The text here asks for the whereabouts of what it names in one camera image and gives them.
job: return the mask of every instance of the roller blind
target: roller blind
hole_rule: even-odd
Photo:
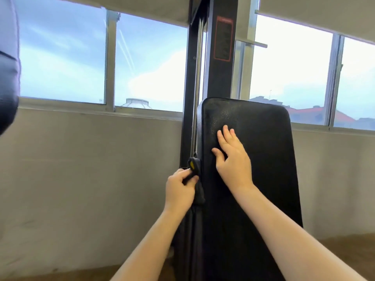
[[[260,0],[259,13],[375,43],[375,0]]]
[[[67,0],[143,18],[187,26],[189,0]]]

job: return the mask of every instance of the hand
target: hand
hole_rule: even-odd
[[[195,184],[199,179],[198,176],[195,176],[186,185],[183,185],[182,180],[189,174],[191,174],[190,169],[179,169],[166,182],[164,211],[181,215],[181,218],[193,203]]]
[[[224,125],[223,133],[221,130],[218,131],[218,140],[228,158],[225,160],[222,151],[213,148],[212,152],[216,156],[216,169],[232,194],[235,196],[239,189],[256,188],[252,181],[250,158],[234,129],[229,131],[228,126]]]

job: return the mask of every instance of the red roof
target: red roof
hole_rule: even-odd
[[[305,108],[305,109],[295,109],[287,108],[289,114],[301,114],[301,113],[323,113],[324,108]],[[355,119],[350,116],[336,110],[335,119],[341,122],[354,122]]]

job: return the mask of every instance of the window handle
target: window handle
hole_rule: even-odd
[[[256,42],[256,41],[253,41],[253,40],[250,40],[250,39],[240,38],[240,37],[236,37],[236,41],[241,41],[241,42],[245,42],[245,43],[250,44],[250,45],[260,46],[260,47],[264,47],[264,48],[268,47],[267,44],[264,44],[264,43],[261,43],[261,42]]]

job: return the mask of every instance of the black upholstery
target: black upholstery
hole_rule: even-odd
[[[282,106],[205,99],[198,108],[198,156],[204,188],[203,260],[206,281],[284,280],[260,234],[216,171],[216,133],[234,128],[252,162],[254,184],[302,226],[288,112]]]

